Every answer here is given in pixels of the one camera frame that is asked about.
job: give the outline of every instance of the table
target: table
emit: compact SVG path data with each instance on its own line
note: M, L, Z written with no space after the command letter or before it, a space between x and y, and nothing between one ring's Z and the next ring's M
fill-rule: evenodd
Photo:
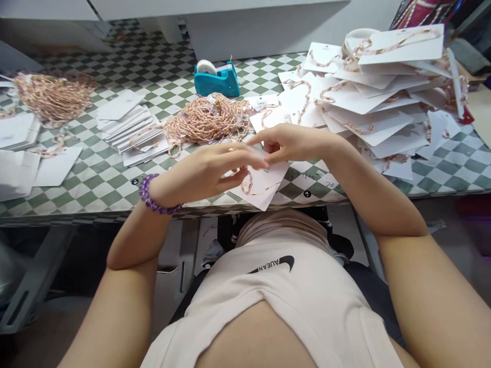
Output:
M193 152L186 145L178 159L165 154L146 164L125 168L122 156L100 137L95 110L124 89L146 94L146 105L157 118L177 113L196 98L193 72L196 64L188 42L166 44L160 34L147 37L136 20L115 22L126 39L114 43L109 55L78 54L38 58L48 68L63 72L79 71L94 75L100 86L93 96L94 106L70 122L70 131L80 140L68 146L83 151L66 180L56 188L33 188L31 195L0 203L0 226L62 225L124 221L139 201L138 183L149 173L163 173L177 160ZM283 87L277 77L293 70L306 53L237 60L242 96L277 94ZM0 97L0 106L11 103ZM27 111L25 106L19 113ZM53 145L57 130L44 130L39 141ZM491 192L491 151L470 125L443 147L431 160L412 159L414 179L393 183L411 198ZM293 162L269 209L313 206L347 201L342 189L329 189L317 181L327 173L322 161ZM225 193L189 203L176 218L198 218L257 211L239 197Z

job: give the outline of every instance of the purple beaded bracelet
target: purple beaded bracelet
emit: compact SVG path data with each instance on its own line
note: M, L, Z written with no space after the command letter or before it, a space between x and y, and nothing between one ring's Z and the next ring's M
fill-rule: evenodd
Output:
M140 197L142 198L142 201L145 202L145 205L152 211L160 213L161 215L172 215L183 207L182 203L171 208L161 207L157 203L155 203L155 201L150 198L150 194L148 194L148 186L150 185L150 181L157 176L158 174L151 174L142 180L142 185L140 187Z

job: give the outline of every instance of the wrist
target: wrist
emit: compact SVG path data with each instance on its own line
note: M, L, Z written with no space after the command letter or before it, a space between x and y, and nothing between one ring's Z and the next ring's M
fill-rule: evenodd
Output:
M148 187L150 198L159 206L172 208L180 204L173 194L172 186L165 180L166 175L160 175L152 180Z
M351 144L341 136L329 132L325 133L326 136L323 137L322 147L320 148L320 156L323 160L339 157L351 147Z

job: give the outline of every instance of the person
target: person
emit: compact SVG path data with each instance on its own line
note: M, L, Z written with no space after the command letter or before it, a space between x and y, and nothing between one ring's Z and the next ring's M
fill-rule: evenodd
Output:
M148 348L157 257L171 216L141 202L114 239L60 367L491 366L489 307L402 192L335 134L280 124L248 145L259 142L266 159L243 143L197 149L150 182L150 198L171 208L240 185L244 166L321 158L377 239L407 350L389 338L331 256L325 229L294 210L261 213L245 224L184 317ZM230 170L236 173L222 177Z

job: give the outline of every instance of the teal tape dispenser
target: teal tape dispenser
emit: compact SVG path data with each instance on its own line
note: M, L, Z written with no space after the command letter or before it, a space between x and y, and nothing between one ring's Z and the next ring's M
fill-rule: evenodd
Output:
M194 68L194 87L196 93L201 96L214 92L221 93L225 97L240 96L237 73L231 61L215 68L208 60L201 60Z

